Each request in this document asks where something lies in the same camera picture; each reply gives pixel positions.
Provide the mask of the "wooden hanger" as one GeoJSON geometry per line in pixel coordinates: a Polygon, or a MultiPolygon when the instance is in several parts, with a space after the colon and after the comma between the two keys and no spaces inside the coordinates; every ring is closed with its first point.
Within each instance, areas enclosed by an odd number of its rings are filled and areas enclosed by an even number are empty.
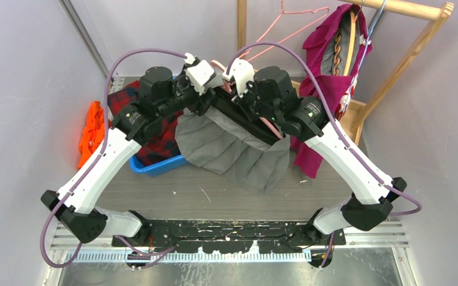
{"type": "Polygon", "coordinates": [[[338,25],[334,37],[332,74],[348,76],[354,59],[357,35],[357,17],[354,10],[346,12],[338,25]]]}

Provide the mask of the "magenta garment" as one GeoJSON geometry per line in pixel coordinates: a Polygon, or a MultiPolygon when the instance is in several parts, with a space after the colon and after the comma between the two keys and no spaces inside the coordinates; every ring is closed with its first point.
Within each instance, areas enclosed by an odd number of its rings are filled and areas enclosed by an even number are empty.
{"type": "Polygon", "coordinates": [[[313,31],[303,43],[306,51],[306,64],[315,76],[318,85],[325,97],[329,110],[336,117],[336,109],[345,91],[348,89],[352,78],[359,73],[359,62],[363,55],[364,46],[358,37],[362,33],[367,37],[366,18],[361,8],[354,4],[343,4],[337,7],[313,31]],[[332,74],[334,37],[342,16],[350,9],[354,10],[357,17],[357,35],[355,40],[355,53],[351,71],[348,76],[334,76],[332,74]]]}

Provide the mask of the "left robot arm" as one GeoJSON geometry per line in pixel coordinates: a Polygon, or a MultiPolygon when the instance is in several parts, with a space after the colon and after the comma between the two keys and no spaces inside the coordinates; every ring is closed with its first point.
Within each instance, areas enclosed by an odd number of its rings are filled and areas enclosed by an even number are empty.
{"type": "Polygon", "coordinates": [[[113,117],[107,141],[98,146],[74,177],[58,191],[45,191],[41,201],[81,243],[101,235],[126,238],[132,245],[149,241],[150,224],[136,211],[117,212],[96,205],[120,168],[158,135],[163,120],[215,95],[212,66],[202,61],[173,76],[166,67],[148,69],[135,88],[135,98],[113,117]]]}

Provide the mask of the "pink plastic clip hanger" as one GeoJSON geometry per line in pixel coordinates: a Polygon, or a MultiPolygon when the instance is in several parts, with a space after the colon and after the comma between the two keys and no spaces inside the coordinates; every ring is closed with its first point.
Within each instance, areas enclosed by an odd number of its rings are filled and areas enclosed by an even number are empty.
{"type": "MultiPolygon", "coordinates": [[[[212,67],[219,68],[222,72],[225,71],[225,66],[223,66],[217,60],[211,60],[210,64],[211,64],[212,67]]],[[[224,85],[223,89],[225,91],[227,91],[228,93],[231,93],[232,88],[230,87],[230,84],[225,79],[223,79],[222,82],[223,82],[223,85],[224,85]]],[[[272,131],[273,134],[275,134],[275,136],[278,139],[283,139],[283,135],[280,133],[280,131],[269,120],[267,120],[267,119],[265,119],[263,117],[260,117],[259,119],[270,131],[272,131]]]]}

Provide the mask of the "pink wire hanger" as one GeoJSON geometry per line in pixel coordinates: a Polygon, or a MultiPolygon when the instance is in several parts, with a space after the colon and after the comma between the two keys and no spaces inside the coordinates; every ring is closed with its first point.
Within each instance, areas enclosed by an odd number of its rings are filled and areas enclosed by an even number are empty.
{"type": "Polygon", "coordinates": [[[237,50],[255,42],[285,43],[305,36],[331,12],[327,1],[239,1],[237,50]]]}

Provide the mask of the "grey garment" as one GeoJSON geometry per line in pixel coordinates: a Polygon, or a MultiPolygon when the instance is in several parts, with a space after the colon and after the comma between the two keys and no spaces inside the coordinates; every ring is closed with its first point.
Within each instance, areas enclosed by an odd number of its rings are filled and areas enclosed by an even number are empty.
{"type": "Polygon", "coordinates": [[[271,136],[268,144],[213,107],[202,116],[188,108],[183,112],[177,120],[175,140],[190,164],[260,193],[272,191],[286,173],[289,135],[280,139],[261,120],[251,123],[271,136]]]}

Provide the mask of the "floral white red garment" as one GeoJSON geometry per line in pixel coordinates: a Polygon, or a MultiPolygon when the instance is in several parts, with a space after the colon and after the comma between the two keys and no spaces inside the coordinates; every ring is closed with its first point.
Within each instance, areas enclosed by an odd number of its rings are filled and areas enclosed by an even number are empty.
{"type": "Polygon", "coordinates": [[[352,78],[352,81],[348,89],[345,91],[345,93],[343,94],[343,96],[341,97],[339,101],[339,104],[337,106],[336,113],[335,113],[337,119],[341,119],[344,116],[344,114],[346,113],[349,107],[349,104],[351,102],[352,96],[355,92],[355,87],[357,86],[357,82],[358,82],[358,74],[356,74],[352,78]]]}

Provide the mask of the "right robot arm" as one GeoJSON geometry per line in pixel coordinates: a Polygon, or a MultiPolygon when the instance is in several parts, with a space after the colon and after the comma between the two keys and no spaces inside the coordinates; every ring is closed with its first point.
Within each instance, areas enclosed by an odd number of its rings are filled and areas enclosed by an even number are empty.
{"type": "Polygon", "coordinates": [[[248,117],[266,118],[285,134],[294,136],[321,155],[348,184],[352,194],[340,206],[317,210],[305,227],[313,244],[323,244],[330,234],[346,227],[369,231],[386,220],[397,195],[388,189],[406,186],[402,178],[379,173],[378,168],[350,140],[321,100],[299,97],[289,74],[271,66],[254,71],[244,65],[226,69],[226,80],[248,117]]]}

